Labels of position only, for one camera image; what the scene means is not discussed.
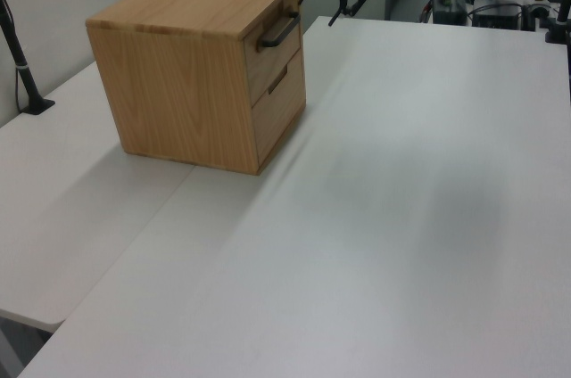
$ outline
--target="drawer handle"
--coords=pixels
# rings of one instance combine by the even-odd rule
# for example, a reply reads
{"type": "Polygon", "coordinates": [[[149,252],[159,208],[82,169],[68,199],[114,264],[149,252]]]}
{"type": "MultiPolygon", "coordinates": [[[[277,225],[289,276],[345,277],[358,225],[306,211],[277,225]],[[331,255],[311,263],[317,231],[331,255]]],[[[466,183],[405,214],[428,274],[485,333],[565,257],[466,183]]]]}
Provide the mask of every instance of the drawer handle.
{"type": "Polygon", "coordinates": [[[285,28],[280,32],[280,34],[274,39],[260,39],[260,43],[258,44],[259,48],[273,48],[280,45],[284,42],[287,35],[289,35],[292,30],[294,30],[295,26],[300,24],[302,16],[298,12],[290,12],[289,18],[291,19],[290,22],[285,26],[285,28]]]}

